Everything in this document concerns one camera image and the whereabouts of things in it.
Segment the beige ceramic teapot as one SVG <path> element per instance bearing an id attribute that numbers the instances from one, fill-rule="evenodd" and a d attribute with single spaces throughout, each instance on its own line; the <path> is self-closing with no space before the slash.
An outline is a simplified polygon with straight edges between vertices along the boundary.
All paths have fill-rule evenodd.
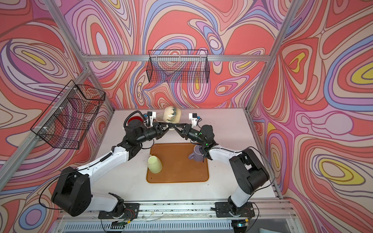
<path id="1" fill-rule="evenodd" d="M 162 114 L 157 115 L 156 120 L 166 123 L 179 123 L 181 115 L 181 109 L 174 106 L 169 106 L 164 109 Z"/>

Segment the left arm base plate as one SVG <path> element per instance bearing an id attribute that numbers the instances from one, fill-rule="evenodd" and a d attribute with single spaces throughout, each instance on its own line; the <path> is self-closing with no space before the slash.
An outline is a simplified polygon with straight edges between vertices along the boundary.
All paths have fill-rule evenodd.
<path id="1" fill-rule="evenodd" d="M 106 212 L 100 211 L 98 219 L 109 219 L 109 220 L 134 220 L 139 214 L 139 203 L 123 203 L 118 207 L 115 207 L 113 211 Z"/>

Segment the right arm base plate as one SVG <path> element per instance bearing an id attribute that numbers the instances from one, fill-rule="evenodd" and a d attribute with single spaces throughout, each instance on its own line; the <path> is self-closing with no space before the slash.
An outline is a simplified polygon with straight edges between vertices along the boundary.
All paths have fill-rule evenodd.
<path id="1" fill-rule="evenodd" d="M 255 217 L 254 207 L 252 202 L 247 202 L 242 207 L 235 207 L 233 203 L 216 202 L 211 208 L 216 213 L 218 218 L 222 217 L 244 217 L 251 219 Z"/>

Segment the purple mug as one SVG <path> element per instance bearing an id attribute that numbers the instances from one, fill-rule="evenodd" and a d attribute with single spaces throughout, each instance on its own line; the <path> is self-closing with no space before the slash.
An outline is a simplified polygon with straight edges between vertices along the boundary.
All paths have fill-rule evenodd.
<path id="1" fill-rule="evenodd" d="M 194 160 L 196 162 L 203 162 L 204 161 L 204 156 L 200 152 L 201 146 L 195 145 L 193 148 L 193 152 L 188 156 L 189 160 Z"/>

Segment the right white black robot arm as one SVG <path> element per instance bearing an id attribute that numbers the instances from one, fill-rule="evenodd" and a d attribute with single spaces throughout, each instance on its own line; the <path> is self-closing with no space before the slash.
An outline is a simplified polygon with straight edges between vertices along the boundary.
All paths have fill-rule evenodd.
<path id="1" fill-rule="evenodd" d="M 247 147 L 235 151 L 219 146 L 215 141 L 213 127 L 204 125 L 200 130 L 193 129 L 191 124 L 173 124 L 170 126 L 184 139 L 189 139 L 199 144 L 203 158 L 219 161 L 231 166 L 238 187 L 229 196 L 226 209 L 216 207 L 217 214 L 241 216 L 246 204 L 254 193 L 260 190 L 270 180 L 270 174 L 256 153 Z"/>

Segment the black red mug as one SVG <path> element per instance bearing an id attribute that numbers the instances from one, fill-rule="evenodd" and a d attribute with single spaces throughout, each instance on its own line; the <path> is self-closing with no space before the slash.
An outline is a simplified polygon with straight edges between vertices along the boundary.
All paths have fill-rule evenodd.
<path id="1" fill-rule="evenodd" d="M 138 121 L 140 121 L 140 122 L 143 122 L 143 121 L 144 121 L 143 117 L 141 117 L 141 116 L 131 116 L 131 117 L 128 119 L 127 124 L 129 124 L 131 121 L 134 121 L 134 120 L 138 120 Z"/>

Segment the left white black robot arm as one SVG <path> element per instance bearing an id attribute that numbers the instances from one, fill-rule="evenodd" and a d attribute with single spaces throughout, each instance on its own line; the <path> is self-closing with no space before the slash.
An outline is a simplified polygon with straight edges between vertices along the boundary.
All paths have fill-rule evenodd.
<path id="1" fill-rule="evenodd" d="M 178 124 L 179 118 L 168 117 L 161 122 L 155 120 L 155 113 L 142 114 L 132 112 L 124 121 L 125 136 L 114 145 L 105 155 L 78 168 L 67 167 L 57 182 L 51 201 L 56 204 L 56 210 L 63 210 L 70 216 L 78 216 L 87 211 L 99 211 L 111 218 L 121 218 L 125 212 L 123 198 L 109 192 L 108 194 L 94 193 L 91 190 L 101 177 L 115 167 L 134 158 L 146 141 L 160 139 L 172 124 Z"/>

